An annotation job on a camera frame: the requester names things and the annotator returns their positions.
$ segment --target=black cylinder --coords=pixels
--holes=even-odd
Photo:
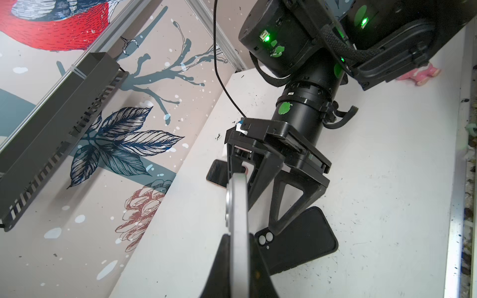
[[[290,123],[315,145],[343,74],[333,56],[326,49],[320,49],[293,74],[277,100],[272,120]]]

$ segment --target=leaf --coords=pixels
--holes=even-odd
[[[101,124],[101,121],[103,120],[102,116],[101,116],[101,113],[103,111],[99,112],[99,115],[98,117],[96,118],[96,120],[93,122],[93,124],[91,124],[91,126],[88,128],[88,130],[86,131],[86,134],[89,134],[90,132],[98,129],[99,125]]]
[[[120,135],[113,139],[119,148],[139,156],[151,156],[162,153],[174,146],[183,136],[177,136],[162,130],[148,130]]]
[[[140,129],[151,108],[126,107],[112,113],[99,129],[98,135],[114,138]]]
[[[149,175],[139,156],[123,151],[114,144],[106,144],[99,149],[104,163],[116,174]]]
[[[71,184],[75,186],[88,179],[98,167],[99,150],[95,146],[88,144],[76,151],[71,163]]]

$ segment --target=red flower illustration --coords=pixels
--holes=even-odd
[[[127,223],[116,229],[117,233],[121,233],[119,237],[121,240],[132,241],[126,248],[126,252],[135,249],[141,241],[171,183],[170,180],[155,180],[136,190],[133,196],[126,200],[124,204],[126,213],[124,213],[123,220],[126,220]]]

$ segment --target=flower illustration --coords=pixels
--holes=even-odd
[[[138,131],[151,109],[122,108],[107,117],[103,124],[99,114],[81,138],[88,141],[88,145],[79,148],[74,155],[69,187],[88,179],[97,169],[100,157],[116,174],[150,175],[140,157],[165,152],[184,138],[162,130]]]
[[[141,241],[171,183],[170,180],[155,180],[136,190],[132,197],[126,200],[123,220],[127,223],[116,229],[117,233],[121,233],[119,237],[121,240],[132,241],[127,246],[126,252],[135,249]]]

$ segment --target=green light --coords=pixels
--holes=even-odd
[[[363,19],[361,21],[361,29],[363,29],[366,26],[367,23],[368,23],[368,18]]]

